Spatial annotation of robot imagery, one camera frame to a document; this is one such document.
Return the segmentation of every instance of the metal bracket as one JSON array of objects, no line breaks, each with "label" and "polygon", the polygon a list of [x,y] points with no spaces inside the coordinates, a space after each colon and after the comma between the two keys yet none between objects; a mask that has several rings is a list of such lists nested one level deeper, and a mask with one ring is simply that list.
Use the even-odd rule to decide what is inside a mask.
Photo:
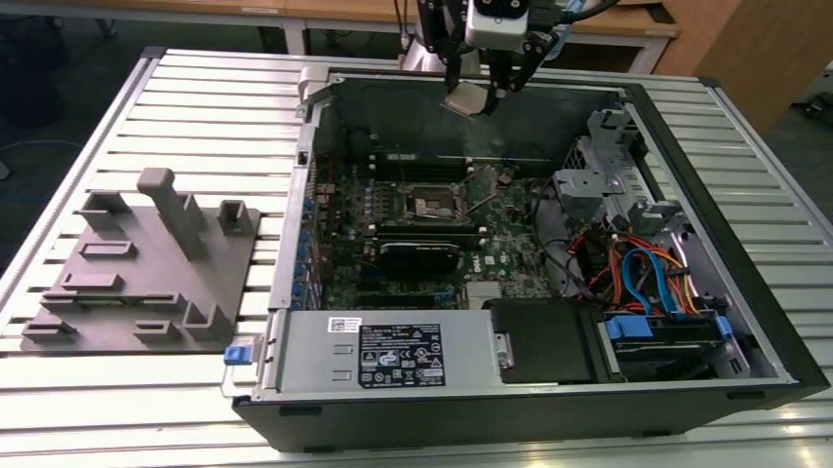
[{"label": "metal bracket", "polygon": [[653,236],[681,211],[682,207],[674,202],[634,203],[628,211],[634,232],[641,236]]},{"label": "metal bracket", "polygon": [[330,91],[330,67],[326,65],[307,65],[301,68],[298,77],[298,97],[301,103],[310,105]]}]

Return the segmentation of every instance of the white label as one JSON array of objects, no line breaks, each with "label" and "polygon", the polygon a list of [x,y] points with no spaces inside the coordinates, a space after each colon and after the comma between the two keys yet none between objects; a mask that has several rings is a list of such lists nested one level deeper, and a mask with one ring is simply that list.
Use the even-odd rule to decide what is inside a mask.
[{"label": "white label", "polygon": [[241,7],[241,11],[245,13],[265,13],[267,15],[277,15],[279,13],[278,8]]},{"label": "white label", "polygon": [[677,33],[674,31],[664,31],[662,29],[648,29],[646,36],[676,36]]},{"label": "white label", "polygon": [[331,317],[327,324],[327,332],[330,333],[359,333],[362,326],[361,317]]}]

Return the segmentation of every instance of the power supply label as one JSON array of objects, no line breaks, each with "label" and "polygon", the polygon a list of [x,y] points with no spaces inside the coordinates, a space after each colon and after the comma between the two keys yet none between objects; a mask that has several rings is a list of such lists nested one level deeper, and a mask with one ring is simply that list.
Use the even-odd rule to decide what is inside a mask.
[{"label": "power supply label", "polygon": [[445,385],[441,325],[361,326],[359,385],[363,388]]}]

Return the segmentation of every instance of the motherboard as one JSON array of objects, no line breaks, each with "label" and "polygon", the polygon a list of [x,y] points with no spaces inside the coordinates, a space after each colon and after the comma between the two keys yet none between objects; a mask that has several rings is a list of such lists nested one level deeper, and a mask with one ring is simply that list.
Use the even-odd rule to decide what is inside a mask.
[{"label": "motherboard", "polygon": [[323,307],[469,309],[482,293],[550,296],[530,224],[541,180],[506,162],[458,158],[422,171],[408,155],[386,157],[319,166]]}]

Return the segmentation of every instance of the barcode sticker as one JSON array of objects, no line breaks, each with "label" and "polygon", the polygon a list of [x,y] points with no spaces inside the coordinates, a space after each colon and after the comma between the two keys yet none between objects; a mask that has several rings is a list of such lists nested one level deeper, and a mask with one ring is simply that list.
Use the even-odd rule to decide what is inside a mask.
[{"label": "barcode sticker", "polygon": [[241,7],[239,10],[245,13],[262,13],[266,15],[277,15],[281,12],[278,8],[258,8],[258,7]]},{"label": "barcode sticker", "polygon": [[331,317],[327,323],[327,332],[330,333],[359,333],[362,326],[361,317]]}]

